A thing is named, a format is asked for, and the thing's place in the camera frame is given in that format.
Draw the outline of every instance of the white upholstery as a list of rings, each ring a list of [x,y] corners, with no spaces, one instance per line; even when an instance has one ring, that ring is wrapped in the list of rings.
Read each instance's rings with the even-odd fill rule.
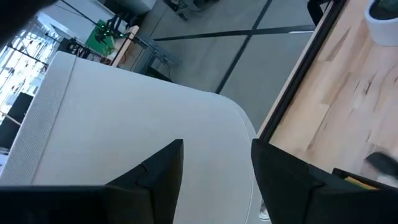
[[[63,91],[63,85],[52,90],[52,80],[68,75],[54,121],[46,115],[52,124],[48,134],[32,133],[37,120],[46,120],[40,114],[50,110],[43,99]],[[223,96],[58,53],[0,183],[102,185],[174,139],[183,139],[183,180],[174,223],[258,223],[261,196],[250,159],[255,137],[244,111]],[[29,142],[24,139],[40,138],[45,144],[34,145],[41,149],[26,149]],[[32,150],[42,151],[37,162],[27,158]]]

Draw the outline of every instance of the wall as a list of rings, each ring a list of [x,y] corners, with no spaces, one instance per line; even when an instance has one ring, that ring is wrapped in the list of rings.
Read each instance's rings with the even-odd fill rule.
[[[107,21],[114,16],[111,11],[94,0],[66,0],[66,2],[95,22],[98,22],[100,19]],[[67,34],[73,34],[73,36],[83,43],[86,42],[95,27],[92,22],[80,16],[75,10],[61,1],[43,9],[41,12],[49,17],[46,21],[49,21],[52,25]]]

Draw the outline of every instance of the wooden tabletop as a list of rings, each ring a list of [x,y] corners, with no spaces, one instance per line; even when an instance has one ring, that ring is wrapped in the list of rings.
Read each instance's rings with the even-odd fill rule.
[[[364,158],[398,157],[398,47],[371,40],[368,4],[348,0],[270,143],[326,171],[377,179]]]

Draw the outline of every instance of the concrete floor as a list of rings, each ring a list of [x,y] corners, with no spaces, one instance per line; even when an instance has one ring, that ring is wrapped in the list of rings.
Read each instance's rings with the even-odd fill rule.
[[[183,21],[162,0],[158,0],[139,31],[153,39],[250,30],[267,1],[271,1],[258,29],[313,25],[307,0],[219,0],[203,12],[190,12]],[[239,104],[256,130],[267,116],[286,78],[312,33],[254,35],[231,72],[221,93]],[[159,45],[180,57],[182,64],[171,66],[175,83],[215,92],[245,35],[159,41]],[[131,70],[141,49],[123,65]]]

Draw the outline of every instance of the metal frame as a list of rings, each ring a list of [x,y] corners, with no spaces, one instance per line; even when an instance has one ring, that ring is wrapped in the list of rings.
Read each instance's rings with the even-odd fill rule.
[[[280,121],[285,115],[287,109],[294,99],[297,90],[300,88],[305,75],[310,69],[312,62],[317,57],[324,41],[327,39],[330,31],[333,29],[340,12],[344,9],[346,1],[347,0],[332,0],[333,5],[331,6],[329,13],[326,15],[325,20],[322,22],[318,32],[315,34],[315,38],[312,40],[311,45],[305,53],[304,58],[300,62],[300,65],[298,66],[286,90],[284,91],[282,98],[279,100],[259,139],[262,139],[266,142],[271,140],[272,135],[278,128]]]

